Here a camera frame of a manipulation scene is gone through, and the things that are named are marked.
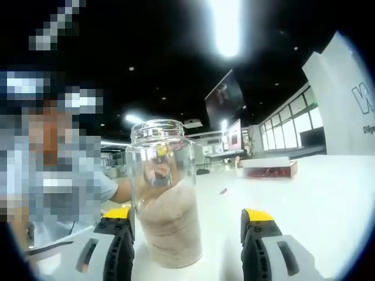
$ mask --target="black cable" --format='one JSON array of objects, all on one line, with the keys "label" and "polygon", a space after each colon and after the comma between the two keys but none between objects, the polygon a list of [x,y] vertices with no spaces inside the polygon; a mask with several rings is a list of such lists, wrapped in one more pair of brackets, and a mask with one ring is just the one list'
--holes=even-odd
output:
[{"label": "black cable", "polygon": [[73,232],[73,228],[74,228],[74,225],[76,224],[76,221],[73,221],[73,225],[71,226],[71,229],[70,229],[70,232],[69,232],[69,235]]}]

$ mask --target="gray t-shirt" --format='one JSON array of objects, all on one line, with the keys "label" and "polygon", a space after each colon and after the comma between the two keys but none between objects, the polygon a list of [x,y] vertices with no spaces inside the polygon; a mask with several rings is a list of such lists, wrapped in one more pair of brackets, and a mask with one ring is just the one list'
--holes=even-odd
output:
[{"label": "gray t-shirt", "polygon": [[94,225],[101,204],[117,191],[118,185],[101,171],[100,148],[85,143],[64,147],[58,165],[51,168],[29,152],[28,142],[15,142],[7,152],[8,204],[29,207],[36,248]]}]

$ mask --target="desk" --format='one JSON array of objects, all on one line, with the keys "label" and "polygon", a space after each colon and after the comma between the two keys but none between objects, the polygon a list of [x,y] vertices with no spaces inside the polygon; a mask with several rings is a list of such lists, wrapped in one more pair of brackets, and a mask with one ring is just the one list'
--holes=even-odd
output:
[{"label": "desk", "polygon": [[212,162],[212,159],[220,159],[220,160],[231,159],[233,162],[235,162],[237,156],[242,156],[245,154],[246,154],[245,150],[238,150],[238,151],[226,151],[222,153],[206,155],[206,157],[204,158],[203,168],[205,168],[206,166],[206,160],[210,160],[210,164]]},{"label": "desk", "polygon": [[270,213],[283,234],[314,255],[323,277],[339,279],[373,227],[374,171],[375,156],[316,155],[298,160],[293,180],[241,179],[240,169],[197,176],[202,258],[185,268],[160,267],[150,260],[136,220],[132,280],[243,280],[240,215],[246,207]]}]

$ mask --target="person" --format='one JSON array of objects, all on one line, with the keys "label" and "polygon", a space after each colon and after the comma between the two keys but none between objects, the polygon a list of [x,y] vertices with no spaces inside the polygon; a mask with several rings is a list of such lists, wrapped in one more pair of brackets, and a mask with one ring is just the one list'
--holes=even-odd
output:
[{"label": "person", "polygon": [[30,223],[39,248],[94,225],[102,203],[131,199],[128,179],[117,184],[101,171],[100,138],[81,134],[67,102],[52,95],[37,100],[41,106],[1,115],[0,121],[8,146],[1,155],[6,183],[3,178],[0,199],[6,197],[6,220],[24,251]]}]

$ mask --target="monitor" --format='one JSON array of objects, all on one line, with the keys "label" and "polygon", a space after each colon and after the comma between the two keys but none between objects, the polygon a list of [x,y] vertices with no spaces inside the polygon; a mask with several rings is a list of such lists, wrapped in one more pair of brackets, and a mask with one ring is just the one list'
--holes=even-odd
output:
[{"label": "monitor", "polygon": [[245,105],[241,88],[232,70],[204,100],[212,128],[219,127],[224,119],[231,119]]},{"label": "monitor", "polygon": [[325,146],[326,137],[324,134],[324,127],[302,132],[301,143],[304,148],[310,148],[314,146]]},{"label": "monitor", "polygon": [[228,129],[229,151],[238,151],[242,149],[241,120],[238,119]]}]

